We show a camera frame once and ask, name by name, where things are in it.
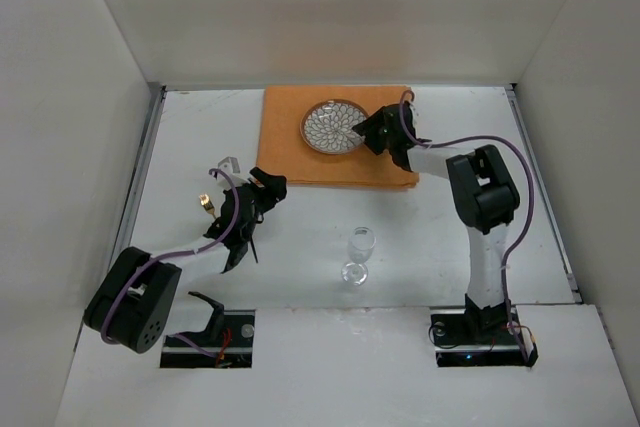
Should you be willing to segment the orange cloth placemat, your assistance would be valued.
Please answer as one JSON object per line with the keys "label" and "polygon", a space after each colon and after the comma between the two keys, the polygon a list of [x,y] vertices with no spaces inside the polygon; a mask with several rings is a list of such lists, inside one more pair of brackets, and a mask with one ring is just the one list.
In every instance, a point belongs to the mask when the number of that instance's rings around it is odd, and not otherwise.
{"label": "orange cloth placemat", "polygon": [[293,185],[413,188],[419,176],[372,153],[352,127],[397,102],[391,86],[269,86],[264,91],[257,167]]}

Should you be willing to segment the patterned ceramic plate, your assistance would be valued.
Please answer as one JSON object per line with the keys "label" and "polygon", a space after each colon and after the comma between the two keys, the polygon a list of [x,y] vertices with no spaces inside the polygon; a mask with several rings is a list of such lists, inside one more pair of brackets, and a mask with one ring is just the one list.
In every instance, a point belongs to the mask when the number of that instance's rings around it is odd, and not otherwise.
{"label": "patterned ceramic plate", "polygon": [[344,99],[329,99],[312,107],[301,120],[300,134],[314,151],[326,155],[348,154],[359,148],[362,136],[351,128],[369,114],[358,104]]}

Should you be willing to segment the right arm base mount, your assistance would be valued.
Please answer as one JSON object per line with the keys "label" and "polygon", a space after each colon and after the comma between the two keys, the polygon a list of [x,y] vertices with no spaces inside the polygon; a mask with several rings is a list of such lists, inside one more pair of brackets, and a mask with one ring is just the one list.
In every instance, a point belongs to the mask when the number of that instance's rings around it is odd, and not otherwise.
{"label": "right arm base mount", "polygon": [[440,368],[532,368],[538,361],[535,337],[520,323],[515,307],[512,322],[502,320],[479,333],[472,332],[463,309],[435,309],[430,312],[430,320],[428,336]]}

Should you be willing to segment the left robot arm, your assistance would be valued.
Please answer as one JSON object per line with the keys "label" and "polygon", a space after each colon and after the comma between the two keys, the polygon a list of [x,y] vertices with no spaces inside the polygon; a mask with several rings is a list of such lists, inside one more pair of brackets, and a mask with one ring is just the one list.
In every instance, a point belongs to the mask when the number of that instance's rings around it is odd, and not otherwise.
{"label": "left robot arm", "polygon": [[115,259],[83,314],[83,324],[104,343],[147,352],[161,338],[183,274],[226,274],[247,254],[257,254],[254,232],[286,198],[287,178],[258,167],[242,178],[229,163],[210,169],[209,175],[224,199],[217,208],[208,195],[200,196],[213,217],[202,236],[160,253],[129,246]]}

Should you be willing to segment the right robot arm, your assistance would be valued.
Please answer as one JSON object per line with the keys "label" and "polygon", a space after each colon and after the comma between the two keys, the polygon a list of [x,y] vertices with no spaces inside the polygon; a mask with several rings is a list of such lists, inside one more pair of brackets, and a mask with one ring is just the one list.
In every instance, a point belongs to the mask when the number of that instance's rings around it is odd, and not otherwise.
{"label": "right robot arm", "polygon": [[352,128],[374,154],[389,153],[401,169],[449,182],[455,211],[467,229],[470,278],[464,312],[454,331],[462,344],[479,344],[512,320],[506,277],[510,250],[507,231],[520,206],[520,194],[494,145],[518,150],[497,136],[475,135],[444,142],[415,136],[411,104],[403,100],[380,108]]}

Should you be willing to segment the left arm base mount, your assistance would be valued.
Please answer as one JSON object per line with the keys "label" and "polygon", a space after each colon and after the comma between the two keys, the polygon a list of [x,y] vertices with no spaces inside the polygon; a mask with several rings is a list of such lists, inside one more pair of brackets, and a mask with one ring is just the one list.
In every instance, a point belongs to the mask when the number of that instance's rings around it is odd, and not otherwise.
{"label": "left arm base mount", "polygon": [[214,327],[167,336],[161,369],[249,369],[253,362],[256,312],[226,311]]}

